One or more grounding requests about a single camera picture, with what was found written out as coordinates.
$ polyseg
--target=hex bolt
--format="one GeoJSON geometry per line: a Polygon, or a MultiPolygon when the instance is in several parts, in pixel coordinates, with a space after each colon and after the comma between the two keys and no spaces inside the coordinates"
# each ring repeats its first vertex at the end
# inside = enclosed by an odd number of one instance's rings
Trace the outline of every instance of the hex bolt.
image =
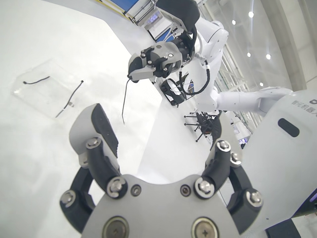
{"type": "Polygon", "coordinates": [[[216,143],[216,146],[223,152],[229,152],[231,150],[231,146],[227,141],[220,140],[216,143]]]}
{"type": "Polygon", "coordinates": [[[263,205],[263,198],[262,195],[258,192],[252,192],[249,191],[246,192],[247,201],[253,206],[253,207],[261,207],[263,205]]]}

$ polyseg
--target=ceiling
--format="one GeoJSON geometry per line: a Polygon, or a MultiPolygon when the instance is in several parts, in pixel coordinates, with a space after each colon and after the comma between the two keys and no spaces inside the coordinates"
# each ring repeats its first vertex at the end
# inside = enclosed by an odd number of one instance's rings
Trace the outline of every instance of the ceiling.
{"type": "Polygon", "coordinates": [[[251,90],[266,86],[292,88],[270,21],[260,0],[208,0],[215,19],[229,31],[228,46],[251,90]]]}

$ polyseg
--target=white table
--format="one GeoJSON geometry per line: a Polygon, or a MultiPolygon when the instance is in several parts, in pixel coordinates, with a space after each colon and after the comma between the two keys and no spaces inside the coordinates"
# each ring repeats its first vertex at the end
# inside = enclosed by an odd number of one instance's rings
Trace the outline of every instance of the white table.
{"type": "MultiPolygon", "coordinates": [[[[135,174],[162,97],[149,80],[129,83],[124,126],[130,54],[104,21],[40,0],[0,0],[0,15],[1,236],[80,237],[59,207],[79,169],[68,140],[73,121],[99,102],[119,141],[121,172],[135,174]],[[70,92],[84,80],[75,108],[58,119],[11,94],[16,77],[49,59],[71,74],[63,83],[70,92]]],[[[96,186],[91,193],[95,202],[102,195],[96,186]]]]}

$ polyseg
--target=chair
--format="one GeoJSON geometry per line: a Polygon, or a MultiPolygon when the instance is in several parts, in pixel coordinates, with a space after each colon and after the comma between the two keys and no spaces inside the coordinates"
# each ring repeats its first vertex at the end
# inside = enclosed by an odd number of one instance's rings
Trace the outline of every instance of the chair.
{"type": "Polygon", "coordinates": [[[199,138],[196,140],[196,142],[199,141],[201,136],[205,135],[205,138],[207,138],[207,135],[211,134],[212,131],[212,116],[209,115],[208,113],[196,113],[196,116],[184,116],[184,118],[190,117],[190,118],[197,118],[197,124],[192,124],[192,123],[185,123],[184,125],[191,125],[191,126],[197,126],[197,128],[194,130],[195,132],[197,131],[198,128],[201,130],[201,135],[199,138]]]}

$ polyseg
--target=chair leg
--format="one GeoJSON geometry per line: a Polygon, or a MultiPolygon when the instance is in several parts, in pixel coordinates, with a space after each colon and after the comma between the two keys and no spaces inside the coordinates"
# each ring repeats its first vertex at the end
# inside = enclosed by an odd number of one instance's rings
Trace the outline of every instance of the chair leg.
{"type": "Polygon", "coordinates": [[[198,142],[198,140],[200,139],[201,136],[203,136],[203,133],[199,136],[199,138],[196,140],[196,142],[198,142]]]}
{"type": "Polygon", "coordinates": [[[184,125],[194,125],[194,126],[199,126],[199,123],[197,123],[197,124],[185,123],[184,125]]]}

